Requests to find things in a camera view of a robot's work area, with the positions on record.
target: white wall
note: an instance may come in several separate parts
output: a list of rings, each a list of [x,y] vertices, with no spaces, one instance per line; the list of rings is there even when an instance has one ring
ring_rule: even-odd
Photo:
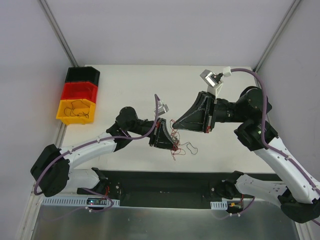
[[[48,0],[80,65],[255,67],[293,0]]]
[[[70,63],[36,0],[0,1],[0,233],[15,238]]]
[[[288,149],[320,180],[320,1],[302,1],[259,74],[270,120]],[[317,237],[320,227],[315,227]]]

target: stacked bins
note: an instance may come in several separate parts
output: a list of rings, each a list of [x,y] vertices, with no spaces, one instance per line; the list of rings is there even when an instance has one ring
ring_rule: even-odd
[[[56,119],[64,124],[87,124],[95,118],[100,72],[92,66],[70,67]]]

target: robotic arm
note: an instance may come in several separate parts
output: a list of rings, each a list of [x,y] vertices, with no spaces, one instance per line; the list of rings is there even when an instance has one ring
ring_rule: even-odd
[[[238,140],[262,158],[285,184],[261,181],[235,171],[215,192],[227,199],[232,199],[237,193],[264,199],[280,207],[298,223],[319,217],[319,182],[292,156],[276,130],[265,121],[266,113],[272,109],[268,98],[265,96],[264,102],[263,91],[255,86],[246,88],[237,102],[217,98],[224,75],[208,70],[200,75],[208,84],[208,91],[198,93],[192,107],[173,124],[173,128],[209,133],[217,122],[242,123],[234,131]]]
[[[175,150],[176,144],[168,133],[166,120],[158,118],[158,113],[168,111],[168,107],[155,95],[155,120],[148,121],[138,118],[132,107],[124,107],[115,119],[115,123],[99,136],[85,142],[57,148],[54,144],[44,148],[41,155],[31,168],[31,174],[36,180],[36,195],[44,193],[52,197],[65,189],[90,189],[98,194],[106,192],[108,186],[105,176],[97,168],[74,169],[80,164],[103,154],[109,154],[126,147],[132,140],[149,138],[151,147]],[[131,137],[129,132],[141,135]]]

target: table surface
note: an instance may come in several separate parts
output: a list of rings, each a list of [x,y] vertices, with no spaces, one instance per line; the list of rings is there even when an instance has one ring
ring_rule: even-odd
[[[198,92],[207,84],[200,74],[208,69],[220,73],[223,66],[165,66],[165,65],[88,65],[100,71],[94,123],[71,124],[66,128],[63,146],[94,138],[115,122],[123,107],[135,108],[140,119],[154,118],[154,94],[168,105],[162,115],[169,122],[182,116],[194,103]],[[224,79],[219,98],[235,102],[254,78],[242,72]],[[156,172],[233,172],[274,173],[274,171],[238,140],[234,130],[239,123],[216,123],[209,134],[180,130],[180,141],[191,142],[198,148],[192,155],[177,155],[169,150],[149,146],[149,138],[134,140],[125,148],[91,159],[78,169],[97,167],[101,170]]]

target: white table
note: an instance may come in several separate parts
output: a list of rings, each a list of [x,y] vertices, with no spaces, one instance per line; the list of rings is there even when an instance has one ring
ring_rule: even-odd
[[[198,92],[207,85],[200,78],[203,70],[220,73],[222,66],[164,66],[164,65],[90,65],[100,71],[95,120],[92,124],[69,125],[63,146],[93,138],[108,129],[119,111],[126,106],[135,108],[140,119],[154,118],[154,94],[168,105],[162,115],[169,121],[178,119],[194,103]],[[248,86],[255,86],[252,76],[236,72],[224,79],[219,98],[235,102]],[[234,134],[239,123],[216,123],[209,134],[180,130],[181,142],[191,142],[198,148],[192,155],[176,156],[169,150],[150,147],[149,138],[134,140],[124,149],[102,155],[79,169],[97,167],[101,170],[156,171],[156,172],[233,172],[274,173],[253,152],[244,147]]]

